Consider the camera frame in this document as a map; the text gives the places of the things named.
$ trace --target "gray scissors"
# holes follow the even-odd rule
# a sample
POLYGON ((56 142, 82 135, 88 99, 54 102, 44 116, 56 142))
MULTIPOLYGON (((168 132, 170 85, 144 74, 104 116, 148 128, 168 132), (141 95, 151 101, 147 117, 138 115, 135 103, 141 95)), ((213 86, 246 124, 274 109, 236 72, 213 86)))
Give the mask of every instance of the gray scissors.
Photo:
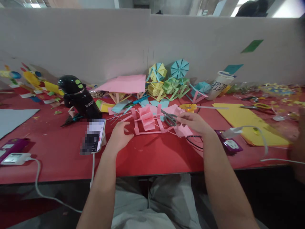
POLYGON ((164 114, 164 119, 169 126, 177 126, 177 115, 168 114, 163 110, 161 110, 161 112, 164 114))

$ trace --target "blue paper fan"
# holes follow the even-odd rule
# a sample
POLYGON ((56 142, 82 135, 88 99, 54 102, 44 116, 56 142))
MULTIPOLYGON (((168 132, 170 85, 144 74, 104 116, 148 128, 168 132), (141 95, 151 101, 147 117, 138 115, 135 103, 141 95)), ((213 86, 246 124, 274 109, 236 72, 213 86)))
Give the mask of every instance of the blue paper fan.
POLYGON ((171 66, 171 78, 182 79, 189 70, 190 63, 184 59, 177 60, 171 66))

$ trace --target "black bottle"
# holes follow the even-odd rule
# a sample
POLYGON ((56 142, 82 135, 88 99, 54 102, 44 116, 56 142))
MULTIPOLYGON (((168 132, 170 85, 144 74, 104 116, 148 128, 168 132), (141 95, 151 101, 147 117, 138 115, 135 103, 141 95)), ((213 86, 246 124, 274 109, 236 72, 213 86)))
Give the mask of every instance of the black bottle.
POLYGON ((102 118, 102 113, 86 89, 86 85, 77 77, 64 75, 59 78, 58 86, 65 93, 64 105, 66 107, 74 106, 83 118, 102 118))

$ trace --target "purple power strip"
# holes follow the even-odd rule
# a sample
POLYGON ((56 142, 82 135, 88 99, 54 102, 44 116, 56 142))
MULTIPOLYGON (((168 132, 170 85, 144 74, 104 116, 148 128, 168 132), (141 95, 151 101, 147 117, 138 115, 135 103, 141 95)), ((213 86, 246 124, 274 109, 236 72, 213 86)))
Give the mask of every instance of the purple power strip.
POLYGON ((215 132, 217 133, 227 155, 234 156, 237 152, 243 151, 242 147, 236 141, 221 136, 221 134, 225 132, 224 130, 215 130, 215 132))
POLYGON ((27 138, 14 138, 0 148, 0 163, 11 153, 20 153, 29 143, 27 138))

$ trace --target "phone screen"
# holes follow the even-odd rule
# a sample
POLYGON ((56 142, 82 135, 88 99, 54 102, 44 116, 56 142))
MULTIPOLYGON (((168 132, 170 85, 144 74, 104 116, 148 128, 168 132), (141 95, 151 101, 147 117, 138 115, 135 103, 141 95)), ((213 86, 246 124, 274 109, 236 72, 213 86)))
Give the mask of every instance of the phone screen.
POLYGON ((81 155, 89 155, 98 152, 101 149, 103 133, 105 128, 105 119, 95 119, 89 122, 87 134, 83 141, 81 155))

